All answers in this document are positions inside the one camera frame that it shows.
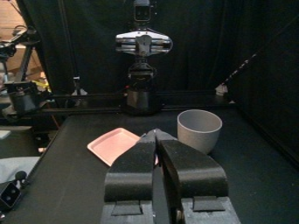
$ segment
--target black curtain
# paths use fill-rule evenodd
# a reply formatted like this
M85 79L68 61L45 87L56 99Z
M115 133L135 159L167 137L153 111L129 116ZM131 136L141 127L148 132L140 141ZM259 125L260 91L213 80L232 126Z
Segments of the black curtain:
M116 35L129 32L133 0L17 0L24 20L41 39L37 51L55 93L72 93L79 76L89 94L127 85L135 57L116 52ZM159 90L213 89L231 69L240 2L157 0L151 28L173 42L151 56Z
M256 125L299 162L299 1L244 1L228 92Z
M299 155L299 1L156 0L151 28L171 37L172 50L151 56L159 90L213 89L228 94L292 158ZM116 52L129 32L133 0L17 0L41 43L41 64L53 93L73 92L73 77L89 94L127 85L133 56Z

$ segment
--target black table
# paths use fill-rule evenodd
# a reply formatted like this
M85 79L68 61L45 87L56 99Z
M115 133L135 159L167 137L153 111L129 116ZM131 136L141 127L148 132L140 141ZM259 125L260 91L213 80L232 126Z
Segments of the black table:
M297 170L233 108L207 110L223 121L209 155L227 173L228 196L240 222L295 223ZM69 116L33 169L23 200L4 223L100 223L108 167L89 152L88 143L119 127L139 136L159 128L176 137L179 113L176 110L149 116L121 113Z

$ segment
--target white cup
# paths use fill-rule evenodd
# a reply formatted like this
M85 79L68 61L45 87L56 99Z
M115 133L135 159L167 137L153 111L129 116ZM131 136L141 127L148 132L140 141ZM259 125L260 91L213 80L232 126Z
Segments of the white cup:
M208 154L219 140L220 118L209 111L191 109L177 115L177 139L195 150Z

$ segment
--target clamp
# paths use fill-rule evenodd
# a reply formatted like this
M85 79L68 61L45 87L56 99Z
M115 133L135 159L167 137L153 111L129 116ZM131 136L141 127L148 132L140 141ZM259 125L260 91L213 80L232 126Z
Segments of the clamp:
M140 138L107 172L100 223L157 223L155 155L163 170L168 223L240 223L229 202L223 168L209 156L159 129Z

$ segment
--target pink dish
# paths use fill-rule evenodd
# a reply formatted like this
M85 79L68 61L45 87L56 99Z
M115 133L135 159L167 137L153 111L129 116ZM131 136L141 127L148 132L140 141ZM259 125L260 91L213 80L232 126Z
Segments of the pink dish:
M88 144L88 149L112 165L117 157L136 144L140 136L123 128L111 130Z

